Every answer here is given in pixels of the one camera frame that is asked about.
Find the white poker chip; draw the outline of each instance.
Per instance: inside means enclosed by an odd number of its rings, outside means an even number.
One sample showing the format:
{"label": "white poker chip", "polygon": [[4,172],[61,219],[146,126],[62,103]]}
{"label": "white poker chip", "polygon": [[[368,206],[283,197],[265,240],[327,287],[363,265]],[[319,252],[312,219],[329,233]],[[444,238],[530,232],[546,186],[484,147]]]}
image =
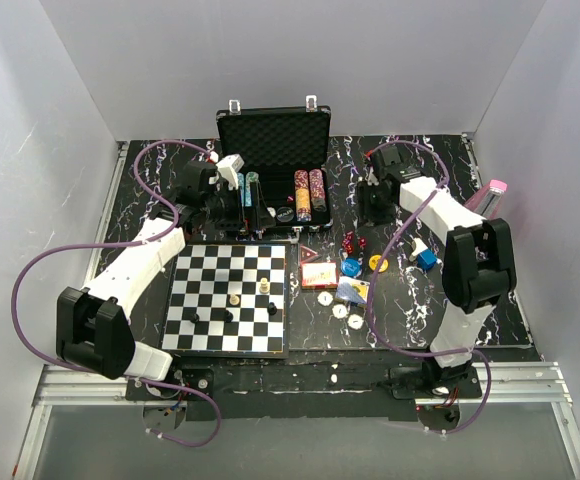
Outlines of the white poker chip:
{"label": "white poker chip", "polygon": [[363,317],[353,313],[348,318],[348,326],[353,330],[360,330],[363,327]]}
{"label": "white poker chip", "polygon": [[317,301],[324,307],[332,305],[333,300],[332,294],[328,292],[321,292],[317,297]]}
{"label": "white poker chip", "polygon": [[345,305],[338,303],[332,307],[332,314],[335,316],[335,318],[346,318],[348,316],[348,309]]}

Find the silver latch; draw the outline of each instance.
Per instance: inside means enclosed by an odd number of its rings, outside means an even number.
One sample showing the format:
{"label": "silver latch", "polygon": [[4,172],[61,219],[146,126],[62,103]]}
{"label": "silver latch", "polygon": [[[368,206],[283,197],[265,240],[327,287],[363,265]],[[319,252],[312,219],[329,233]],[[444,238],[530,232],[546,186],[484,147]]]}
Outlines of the silver latch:
{"label": "silver latch", "polygon": [[317,111],[317,96],[308,95],[306,96],[306,112],[316,112]]}
{"label": "silver latch", "polygon": [[241,115],[241,102],[239,100],[230,100],[228,108],[230,115]]}

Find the blue poker chip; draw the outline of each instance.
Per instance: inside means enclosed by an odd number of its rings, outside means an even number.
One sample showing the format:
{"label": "blue poker chip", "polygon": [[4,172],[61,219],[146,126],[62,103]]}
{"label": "blue poker chip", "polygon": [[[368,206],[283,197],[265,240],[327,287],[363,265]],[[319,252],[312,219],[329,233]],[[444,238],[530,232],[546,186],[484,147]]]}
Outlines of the blue poker chip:
{"label": "blue poker chip", "polygon": [[343,273],[346,277],[356,277],[361,273],[361,264],[359,260],[355,260],[354,258],[346,258],[343,262],[341,262],[341,273]]}

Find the gray floor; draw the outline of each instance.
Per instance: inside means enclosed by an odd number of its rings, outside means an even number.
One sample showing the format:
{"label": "gray floor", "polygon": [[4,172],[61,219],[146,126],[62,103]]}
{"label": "gray floor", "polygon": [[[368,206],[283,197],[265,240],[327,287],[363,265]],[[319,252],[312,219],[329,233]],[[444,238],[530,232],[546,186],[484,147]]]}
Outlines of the gray floor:
{"label": "gray floor", "polygon": [[[464,417],[472,411],[462,408]],[[188,439],[208,423],[183,424]],[[380,419],[231,420],[200,449],[144,433],[142,408],[54,407],[35,479],[572,479],[549,404],[489,405],[442,440]]]}

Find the black marble table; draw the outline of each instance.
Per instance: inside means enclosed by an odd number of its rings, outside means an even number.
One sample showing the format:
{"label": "black marble table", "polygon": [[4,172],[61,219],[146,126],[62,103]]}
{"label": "black marble table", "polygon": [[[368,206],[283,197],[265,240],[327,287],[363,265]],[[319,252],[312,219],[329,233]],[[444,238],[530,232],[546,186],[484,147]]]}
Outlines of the black marble table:
{"label": "black marble table", "polygon": [[[395,137],[332,137],[326,160],[330,183],[329,195],[333,209],[333,227],[322,233],[302,233],[300,242],[319,252],[323,259],[340,262],[343,258],[341,242],[345,232],[356,230],[367,239],[366,255],[379,254],[395,230],[395,225],[364,227],[358,225],[354,185],[364,173],[364,152],[379,143]],[[477,179],[467,150],[460,136],[433,135],[408,136],[402,139],[421,142],[433,148],[445,161],[450,171],[450,192],[460,202],[468,199],[476,190]],[[192,140],[193,143],[214,148],[220,153],[221,146],[215,140]],[[149,141],[130,142],[118,193],[114,202],[106,241],[132,239],[147,217],[154,201],[149,199],[134,181],[132,163],[141,148]],[[424,173],[439,178],[440,172],[435,162],[426,154],[413,148],[400,147],[404,159],[411,159],[420,165]],[[163,146],[147,155],[140,169],[143,177],[153,188],[166,189],[176,180],[185,162],[198,160],[195,152],[179,146]],[[398,223],[407,218],[408,213],[398,212]],[[443,245],[430,230],[420,222],[412,226],[399,241],[388,257],[390,268],[382,273],[375,294],[377,323],[383,334],[395,345],[401,347],[424,348],[434,338],[444,312],[445,298],[441,288],[439,266],[424,273],[407,259],[408,245],[418,236],[443,258]],[[222,232],[210,229],[197,240],[229,241]],[[302,290],[299,286],[296,245],[290,247],[289,263],[289,309],[288,343],[290,351],[359,351],[382,349],[364,325],[361,330],[352,330],[346,319],[339,320],[332,315],[330,307],[317,302],[318,292]],[[109,265],[118,251],[104,250],[99,270]],[[149,345],[158,346],[161,329],[165,323],[170,275],[173,262],[165,273],[159,274],[144,292],[132,312],[131,328],[135,339]],[[371,272],[365,272],[365,279]],[[497,306],[487,319],[479,334],[480,346],[526,346],[531,344],[528,331],[522,320],[514,294],[510,294]]]}

